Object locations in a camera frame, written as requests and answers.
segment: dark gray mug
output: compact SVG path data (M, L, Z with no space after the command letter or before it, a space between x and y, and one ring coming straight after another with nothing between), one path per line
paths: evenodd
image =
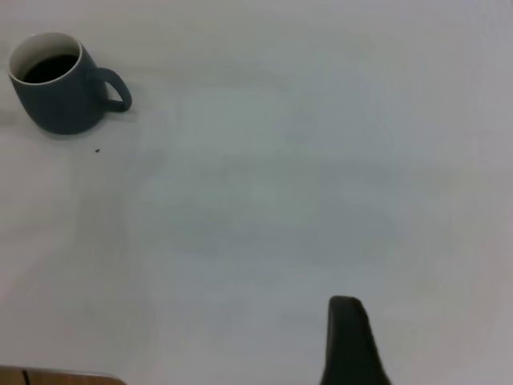
M76 57L67 72L42 83L26 81L35 66L62 55ZM35 34L18 45L9 59L9 76L28 115L55 134L84 132L106 111L124 112L131 106L123 80L112 70L98 68L79 40L61 32ZM122 101L108 99L105 82L117 90Z

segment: white table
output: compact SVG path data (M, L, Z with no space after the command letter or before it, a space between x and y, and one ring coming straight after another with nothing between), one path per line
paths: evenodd
M134 107L56 140L0 77L0 363L315 384L348 294L396 384L509 383L512 11L3 0L2 72L63 30Z

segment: dark liquid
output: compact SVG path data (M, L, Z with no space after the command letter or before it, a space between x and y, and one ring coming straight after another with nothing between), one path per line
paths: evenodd
M79 59L75 55L59 55L33 66L23 78L25 83L45 83L67 73Z

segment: white surface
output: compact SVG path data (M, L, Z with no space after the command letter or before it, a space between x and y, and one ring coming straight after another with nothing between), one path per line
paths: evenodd
M312 384L351 294L394 383L511 381L509 1L3 0L4 71L55 29L134 107L56 140L0 78L0 363Z

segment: mug rim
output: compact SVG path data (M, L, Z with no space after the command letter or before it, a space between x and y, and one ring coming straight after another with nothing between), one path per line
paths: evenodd
M18 79L16 76L13 75L13 73L11 72L10 70L10 67L11 67L11 60L13 58L13 55L16 53L16 51L18 50L19 47L21 47L23 44L27 43L28 41L30 41L31 39L35 38L35 37L38 37L38 36L43 36L45 34L60 34L62 36L65 36L69 39L72 39L76 42L77 46L79 47L79 57L77 58L77 61L76 63L73 65L72 68L70 68L66 73L60 75L58 78L55 78L55 79L52 79L52 80L49 80L47 82L44 82L44 83L27 83L27 82L24 82L20 79ZM49 30L49 31L46 31L46 32L40 32L40 33L37 33L37 34L32 34L31 36L29 36L28 38L25 38L23 39L13 50L12 52L10 53L9 55L9 58L7 60L7 70L9 72L9 77L12 79L12 80L15 80L16 82L20 83L20 84L23 84L23 85L26 85L26 86L46 86L47 84L52 84L52 83L55 83L57 81L59 81L60 79L63 79L64 77L68 76L80 63L80 60L82 59L82 55L83 55L83 49L82 49L82 43L77 39L77 38L74 38L73 36L71 36L70 34L65 34L63 32L61 32L60 30Z

